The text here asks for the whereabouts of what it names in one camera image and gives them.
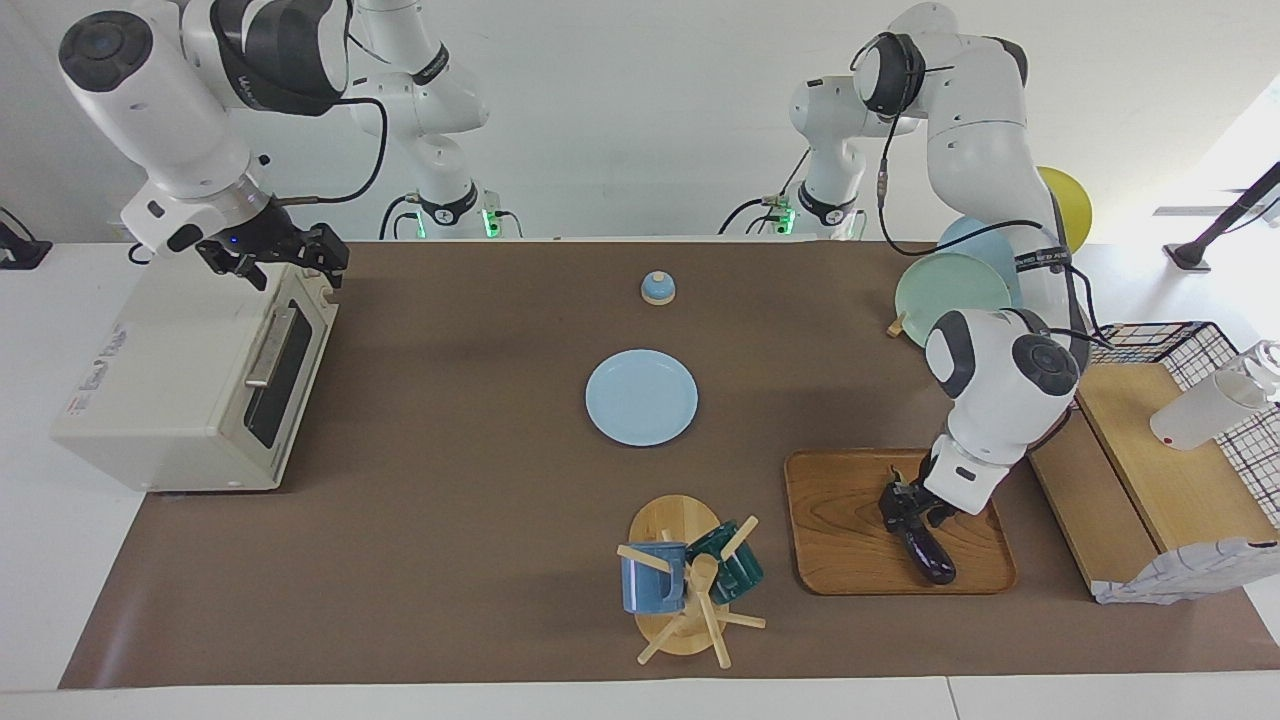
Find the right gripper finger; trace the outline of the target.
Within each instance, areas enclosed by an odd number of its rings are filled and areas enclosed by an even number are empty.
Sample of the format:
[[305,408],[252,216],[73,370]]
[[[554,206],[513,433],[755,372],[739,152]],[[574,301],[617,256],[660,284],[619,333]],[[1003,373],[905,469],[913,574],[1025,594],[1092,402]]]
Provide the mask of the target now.
[[349,247],[329,225],[317,227],[317,270],[339,290],[349,265]]
[[247,282],[259,292],[268,287],[268,277],[259,268],[256,259],[251,255],[234,255],[225,250],[215,240],[204,240],[196,243],[196,252],[206,265],[218,275],[234,275]]

